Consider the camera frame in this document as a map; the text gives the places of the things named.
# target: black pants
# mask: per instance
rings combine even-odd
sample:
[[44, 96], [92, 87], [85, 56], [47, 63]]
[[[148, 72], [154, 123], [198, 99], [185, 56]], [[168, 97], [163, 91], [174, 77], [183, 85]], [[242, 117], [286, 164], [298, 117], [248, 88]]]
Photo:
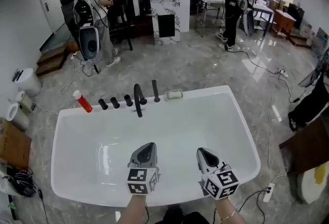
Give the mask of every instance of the black pants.
[[227, 38], [228, 46], [235, 45], [236, 24], [241, 14], [242, 10], [239, 7], [230, 4], [225, 6], [225, 31], [223, 37]]
[[199, 212], [193, 212], [186, 216], [183, 215], [180, 208], [169, 208], [163, 217], [163, 220], [156, 224], [209, 224]]
[[323, 74], [320, 76], [313, 91], [290, 113], [290, 118], [299, 126], [304, 127], [325, 107], [329, 101], [329, 93], [323, 83]]

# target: bottle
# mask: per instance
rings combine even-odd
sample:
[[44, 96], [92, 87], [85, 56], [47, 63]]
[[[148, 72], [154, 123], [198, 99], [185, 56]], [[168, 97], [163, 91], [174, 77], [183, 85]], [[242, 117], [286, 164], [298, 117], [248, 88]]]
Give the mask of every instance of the bottle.
[[85, 109], [87, 113], [91, 113], [93, 110], [92, 106], [87, 102], [79, 90], [76, 90], [73, 93], [73, 97], [78, 101], [78, 103], [80, 103], [80, 105]]

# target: marble cabinet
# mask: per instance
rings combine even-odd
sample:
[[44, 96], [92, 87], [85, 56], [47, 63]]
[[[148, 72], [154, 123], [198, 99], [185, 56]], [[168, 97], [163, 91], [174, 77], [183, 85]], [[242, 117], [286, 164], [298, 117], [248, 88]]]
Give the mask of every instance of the marble cabinet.
[[180, 42], [179, 0], [150, 0], [155, 45]]

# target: black knob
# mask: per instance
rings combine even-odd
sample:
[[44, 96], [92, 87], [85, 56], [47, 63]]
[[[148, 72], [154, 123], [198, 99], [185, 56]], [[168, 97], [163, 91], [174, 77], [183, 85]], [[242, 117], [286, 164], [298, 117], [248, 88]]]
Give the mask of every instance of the black knob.
[[152, 87], [153, 87], [153, 93], [154, 93], [154, 101], [156, 103], [158, 103], [158, 102], [160, 102], [160, 98], [159, 98], [158, 87], [156, 85], [156, 80], [152, 81]]
[[102, 106], [103, 110], [106, 110], [108, 108], [108, 105], [105, 103], [103, 99], [99, 99], [98, 103], [100, 104], [100, 106]]
[[146, 105], [147, 103], [148, 103], [148, 101], [147, 101], [147, 99], [140, 99], [139, 100], [139, 103], [141, 104], [141, 105]]
[[124, 99], [125, 99], [125, 102], [127, 103], [127, 106], [133, 106], [134, 105], [134, 103], [133, 103], [133, 101], [132, 101], [132, 99], [130, 98], [130, 96], [129, 95], [125, 95], [124, 96]]
[[118, 101], [115, 97], [111, 98], [111, 102], [113, 104], [114, 109], [118, 109], [120, 107], [120, 104], [118, 103]]

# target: yellow object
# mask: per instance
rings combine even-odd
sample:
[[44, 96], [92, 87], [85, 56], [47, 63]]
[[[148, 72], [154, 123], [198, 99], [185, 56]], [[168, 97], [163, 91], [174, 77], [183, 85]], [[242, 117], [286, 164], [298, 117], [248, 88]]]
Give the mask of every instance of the yellow object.
[[316, 184], [322, 184], [325, 176], [325, 163], [314, 168], [314, 178]]

